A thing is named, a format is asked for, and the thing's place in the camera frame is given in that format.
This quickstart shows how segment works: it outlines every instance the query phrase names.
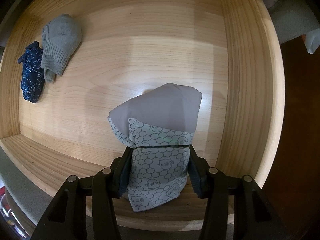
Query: hexagon pattern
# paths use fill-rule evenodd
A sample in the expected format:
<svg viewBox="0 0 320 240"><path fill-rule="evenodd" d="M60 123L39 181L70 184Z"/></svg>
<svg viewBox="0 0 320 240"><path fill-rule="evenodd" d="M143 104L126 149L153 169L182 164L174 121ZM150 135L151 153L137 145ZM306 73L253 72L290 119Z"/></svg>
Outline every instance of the hexagon pattern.
<svg viewBox="0 0 320 240"><path fill-rule="evenodd" d="M134 211L164 204L180 195L187 182L189 148L194 133L169 130L129 118L129 137L108 117L119 141L137 148L132 153L128 197Z"/></svg>

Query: metal screw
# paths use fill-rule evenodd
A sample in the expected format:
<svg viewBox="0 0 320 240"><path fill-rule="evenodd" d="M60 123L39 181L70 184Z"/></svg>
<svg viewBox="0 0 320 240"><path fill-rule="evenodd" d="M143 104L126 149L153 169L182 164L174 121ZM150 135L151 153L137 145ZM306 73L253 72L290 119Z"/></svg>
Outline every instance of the metal screw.
<svg viewBox="0 0 320 240"><path fill-rule="evenodd" d="M252 178L249 176L249 175L245 175L243 177L243 179L246 181L246 182L251 182L252 181Z"/></svg>
<svg viewBox="0 0 320 240"><path fill-rule="evenodd" d="M102 173L103 174L109 174L109 173L111 173L111 169L110 168L104 168L103 170L102 170Z"/></svg>
<svg viewBox="0 0 320 240"><path fill-rule="evenodd" d="M74 182L76 179L77 179L77 177L75 175L71 175L68 177L69 182Z"/></svg>
<svg viewBox="0 0 320 240"><path fill-rule="evenodd" d="M209 168L208 170L211 174L217 174L218 170L216 168Z"/></svg>

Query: clothing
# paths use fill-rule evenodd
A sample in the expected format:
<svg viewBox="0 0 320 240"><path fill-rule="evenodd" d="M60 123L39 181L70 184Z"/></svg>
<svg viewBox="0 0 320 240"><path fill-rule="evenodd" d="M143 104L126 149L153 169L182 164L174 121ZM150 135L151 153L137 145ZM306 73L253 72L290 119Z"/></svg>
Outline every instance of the clothing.
<svg viewBox="0 0 320 240"><path fill-rule="evenodd" d="M38 41L35 41L26 47L25 53L18 59L19 64L23 62L20 84L23 98L31 103L38 101L44 85L43 70L40 68L42 53Z"/></svg>
<svg viewBox="0 0 320 240"><path fill-rule="evenodd" d="M41 68L44 78L52 83L55 74L62 75L68 60L82 39L79 23L70 15L62 14L48 22L42 29L43 58Z"/></svg>
<svg viewBox="0 0 320 240"><path fill-rule="evenodd" d="M188 146L196 130L201 98L193 87L169 83L110 112L114 134L134 148L128 183L134 211L154 208L180 195L187 182Z"/></svg>

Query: folded blue garment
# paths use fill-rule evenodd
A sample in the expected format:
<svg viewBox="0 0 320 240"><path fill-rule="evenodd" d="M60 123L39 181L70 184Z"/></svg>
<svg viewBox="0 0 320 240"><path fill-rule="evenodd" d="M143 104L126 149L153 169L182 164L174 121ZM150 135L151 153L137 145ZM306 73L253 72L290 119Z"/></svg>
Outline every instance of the folded blue garment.
<svg viewBox="0 0 320 240"><path fill-rule="evenodd" d="M23 62L20 84L23 98L31 103L38 101L44 85L43 69L40 68L42 52L39 42L35 41L26 47L25 53L18 59L18 64Z"/></svg>

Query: honeycomb pattern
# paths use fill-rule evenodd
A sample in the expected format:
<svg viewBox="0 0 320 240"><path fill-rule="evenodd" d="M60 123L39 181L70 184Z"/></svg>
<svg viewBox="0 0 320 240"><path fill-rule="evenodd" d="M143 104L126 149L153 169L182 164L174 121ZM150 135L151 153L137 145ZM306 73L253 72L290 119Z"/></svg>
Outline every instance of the honeycomb pattern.
<svg viewBox="0 0 320 240"><path fill-rule="evenodd" d="M193 133L169 130L129 118L129 138L111 128L119 141L135 147L190 145ZM128 197L134 211L164 204L180 195L187 182L189 148L137 148L132 153Z"/></svg>

